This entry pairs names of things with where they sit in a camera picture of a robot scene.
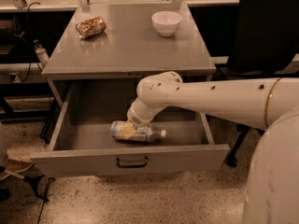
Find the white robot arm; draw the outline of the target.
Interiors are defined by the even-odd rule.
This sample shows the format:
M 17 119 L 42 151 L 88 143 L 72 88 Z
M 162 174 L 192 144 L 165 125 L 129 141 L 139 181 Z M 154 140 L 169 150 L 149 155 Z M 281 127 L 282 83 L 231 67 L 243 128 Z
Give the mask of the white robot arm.
M 252 156 L 243 224 L 299 224 L 299 79 L 185 83 L 176 72 L 139 81 L 121 137 L 168 106 L 264 130 Z

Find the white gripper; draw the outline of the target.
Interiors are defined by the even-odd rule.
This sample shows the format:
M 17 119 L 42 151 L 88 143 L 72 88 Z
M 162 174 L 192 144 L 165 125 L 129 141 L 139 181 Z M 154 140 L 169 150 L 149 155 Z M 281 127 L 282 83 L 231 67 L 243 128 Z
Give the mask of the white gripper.
M 128 140 L 136 133 L 136 127 L 145 127 L 164 110 L 164 106 L 148 106 L 139 98 L 136 98 L 127 112 L 127 119 L 121 128 L 121 138 Z

